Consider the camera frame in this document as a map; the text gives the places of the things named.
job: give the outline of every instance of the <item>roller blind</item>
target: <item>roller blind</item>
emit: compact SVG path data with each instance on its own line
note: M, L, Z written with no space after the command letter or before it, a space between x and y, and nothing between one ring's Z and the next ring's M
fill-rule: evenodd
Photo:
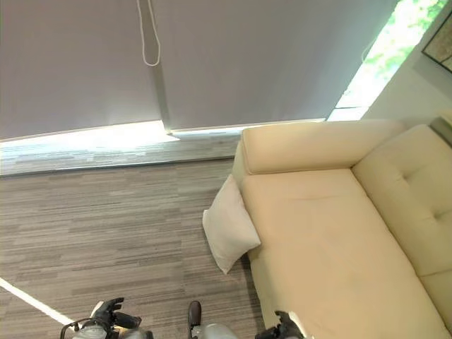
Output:
M0 137L160 119L134 0L1 0Z
M327 117L396 0L154 0L172 129Z

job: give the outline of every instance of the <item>pillow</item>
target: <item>pillow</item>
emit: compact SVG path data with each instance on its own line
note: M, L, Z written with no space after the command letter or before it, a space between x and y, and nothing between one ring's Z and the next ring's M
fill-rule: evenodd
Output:
M203 227L213 258L224 274L238 258L261 244L232 175L204 211Z

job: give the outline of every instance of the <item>floor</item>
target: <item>floor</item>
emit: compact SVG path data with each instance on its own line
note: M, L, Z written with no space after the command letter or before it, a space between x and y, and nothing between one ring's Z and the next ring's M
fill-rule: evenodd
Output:
M175 133L156 121L0 143L0 176L232 158L240 130Z
M186 308L239 338L263 330L246 258L230 274L201 216L231 160L0 179L1 277L71 319L125 297L156 339L186 337ZM0 288L0 338L57 338L61 324Z

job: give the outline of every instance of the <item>picture frame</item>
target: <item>picture frame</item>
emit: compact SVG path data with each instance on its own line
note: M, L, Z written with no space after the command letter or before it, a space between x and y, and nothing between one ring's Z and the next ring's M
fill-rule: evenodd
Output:
M425 45L422 53L452 73L452 12Z

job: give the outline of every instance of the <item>sofa backrest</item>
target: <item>sofa backrest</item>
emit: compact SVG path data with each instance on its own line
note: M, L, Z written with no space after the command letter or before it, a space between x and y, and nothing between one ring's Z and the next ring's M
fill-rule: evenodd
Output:
M352 171L452 332L452 148L419 125L372 150Z

